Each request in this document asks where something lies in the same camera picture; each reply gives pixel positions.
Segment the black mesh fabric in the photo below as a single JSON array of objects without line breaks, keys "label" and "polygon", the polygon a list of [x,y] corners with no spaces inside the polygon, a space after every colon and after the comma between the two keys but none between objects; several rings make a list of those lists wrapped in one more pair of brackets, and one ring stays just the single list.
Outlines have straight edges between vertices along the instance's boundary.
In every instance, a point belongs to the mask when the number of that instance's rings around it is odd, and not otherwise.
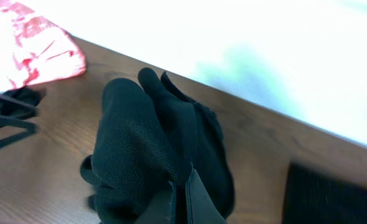
[{"label": "black mesh fabric", "polygon": [[95,209],[104,223],[134,223],[169,182],[184,187],[194,167],[223,217],[234,190],[215,114],[182,94],[166,74],[150,68],[139,83],[116,79],[103,93],[95,150],[81,176],[95,187]]}]

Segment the wooden surface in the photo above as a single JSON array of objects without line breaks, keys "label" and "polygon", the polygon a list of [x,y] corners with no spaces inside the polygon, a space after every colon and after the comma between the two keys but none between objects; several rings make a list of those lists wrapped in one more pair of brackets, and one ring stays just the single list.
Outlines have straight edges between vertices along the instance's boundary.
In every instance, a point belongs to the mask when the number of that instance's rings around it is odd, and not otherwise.
[{"label": "wooden surface", "polygon": [[[85,207],[91,189],[78,169],[93,151],[102,90],[114,78],[136,81],[149,65],[75,41],[88,71],[37,86],[47,89],[33,119],[40,133],[0,151],[0,223],[99,222]],[[367,188],[367,149],[178,75],[170,78],[218,115],[236,188],[228,223],[280,223],[290,161]],[[3,128],[0,137],[15,131]]]}]

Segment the white sheet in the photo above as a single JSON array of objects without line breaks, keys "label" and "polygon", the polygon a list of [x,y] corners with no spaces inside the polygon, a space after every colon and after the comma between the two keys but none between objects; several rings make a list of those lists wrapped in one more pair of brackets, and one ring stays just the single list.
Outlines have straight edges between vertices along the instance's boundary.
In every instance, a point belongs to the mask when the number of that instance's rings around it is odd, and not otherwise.
[{"label": "white sheet", "polygon": [[82,39],[367,145],[367,0],[23,0]]}]

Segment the red and white package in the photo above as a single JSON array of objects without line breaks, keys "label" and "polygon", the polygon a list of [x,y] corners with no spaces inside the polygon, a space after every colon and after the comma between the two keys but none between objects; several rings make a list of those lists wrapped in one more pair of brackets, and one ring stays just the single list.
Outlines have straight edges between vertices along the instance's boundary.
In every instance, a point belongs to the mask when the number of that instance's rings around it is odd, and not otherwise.
[{"label": "red and white package", "polygon": [[0,0],[0,92],[85,72],[69,35],[25,5]]}]

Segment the black fabric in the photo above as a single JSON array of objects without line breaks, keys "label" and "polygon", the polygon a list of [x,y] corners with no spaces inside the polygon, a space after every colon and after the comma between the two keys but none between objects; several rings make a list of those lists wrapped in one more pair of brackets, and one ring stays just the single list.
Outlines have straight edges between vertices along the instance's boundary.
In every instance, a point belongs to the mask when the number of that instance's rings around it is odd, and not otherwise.
[{"label": "black fabric", "polygon": [[292,164],[284,199],[286,223],[367,224],[367,191]]},{"label": "black fabric", "polygon": [[81,176],[95,187],[102,222],[134,223],[170,183],[185,192],[192,168],[226,218],[234,189],[215,114],[182,94],[166,74],[160,82],[144,68],[138,80],[143,90],[123,78],[107,84],[95,150],[81,165]]}]

